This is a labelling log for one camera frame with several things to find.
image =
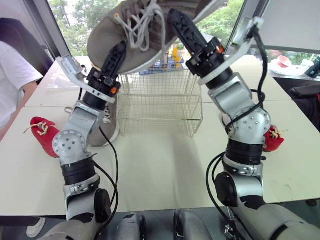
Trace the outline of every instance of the red shoe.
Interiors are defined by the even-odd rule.
[[[35,116],[31,119],[30,125],[33,135],[42,145],[44,151],[49,156],[58,158],[59,156],[55,153],[52,147],[54,137],[60,132],[54,127],[56,124],[42,117]]]
[[[263,151],[266,153],[273,152],[277,150],[280,145],[284,142],[284,139],[281,137],[275,126],[271,126],[269,131],[264,135],[265,144]]]

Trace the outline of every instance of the table surface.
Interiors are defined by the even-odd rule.
[[[320,134],[290,100],[267,101],[285,138],[275,152],[266,153],[264,199],[267,203],[320,197]],[[203,123],[193,138],[161,132],[119,135],[114,146],[119,158],[119,212],[212,207],[205,184],[208,163],[226,149],[228,138],[213,103],[203,104]],[[64,107],[25,107],[0,144],[3,182],[0,216],[64,215],[63,176],[28,130],[30,119],[44,117],[62,129]],[[115,157],[109,146],[90,148],[94,159],[115,177]],[[217,173],[222,171],[220,165]],[[101,176],[100,187],[112,194]]]
[[[81,57],[78,61],[81,64],[86,65],[87,70],[90,71],[89,58]],[[250,89],[258,88],[259,80],[262,75],[262,66],[255,56],[243,56],[236,61],[231,68],[234,72],[240,73]],[[26,103],[26,107],[65,107],[73,106],[75,104],[79,95],[78,87],[67,89],[48,88],[49,84],[53,81],[52,77],[54,73],[57,71],[63,73],[59,64],[55,62],[32,97]],[[204,85],[201,89],[203,103],[212,103],[212,99],[207,94],[208,88]],[[262,91],[266,94],[266,101],[285,101],[291,99],[269,74],[265,79]],[[253,95],[253,99],[257,101],[258,98],[256,94]]]

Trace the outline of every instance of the shoelace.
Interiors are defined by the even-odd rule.
[[[136,22],[136,26],[134,28],[132,28],[131,18],[128,18],[127,23],[121,19],[118,13],[114,15],[114,18],[124,29],[125,35],[130,41],[131,48],[139,48],[142,52],[146,52],[150,47],[149,23],[152,21],[155,15],[158,15],[161,18],[161,48],[162,55],[164,55],[166,51],[166,23],[164,13],[161,7],[157,4],[157,0],[151,0],[149,6],[147,6],[145,9],[141,9],[140,12],[143,14],[141,18],[139,17],[139,13],[137,13],[136,16],[131,15],[131,18]]]
[[[46,122],[42,122],[42,121],[41,121],[41,122],[39,122],[39,123],[37,123],[37,124],[32,124],[31,126],[29,126],[29,127],[23,132],[23,134],[25,134],[30,128],[33,128],[33,127],[38,127],[39,129],[42,130],[42,132],[41,132],[41,131],[36,131],[40,136],[46,135],[47,132],[48,132],[48,128],[49,128]]]
[[[274,138],[274,139],[277,139],[279,137],[279,131],[278,129],[274,128],[274,130],[269,130],[270,132],[270,137]]]
[[[64,108],[64,111],[65,111],[67,114],[71,114],[73,110],[74,110],[74,108],[71,107],[71,106],[66,106],[66,107]],[[110,114],[110,111],[109,111],[108,106],[105,108],[104,112],[105,112],[105,115],[104,115],[104,117],[103,117],[103,122],[104,122],[105,124],[110,124],[110,123],[111,123],[111,120],[110,120],[111,114]]]

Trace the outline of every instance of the orange light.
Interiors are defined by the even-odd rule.
[[[223,48],[223,46],[217,46],[216,47],[216,52],[218,53],[218,54],[222,54],[223,52],[224,52],[225,50],[224,50],[224,48]]]
[[[115,87],[111,88],[111,93],[115,95],[117,93],[117,89]]]

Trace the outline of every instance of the wire basket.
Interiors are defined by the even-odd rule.
[[[203,120],[198,78],[187,69],[154,71],[119,76],[122,85],[117,108],[120,131],[123,135],[170,131],[192,137]]]

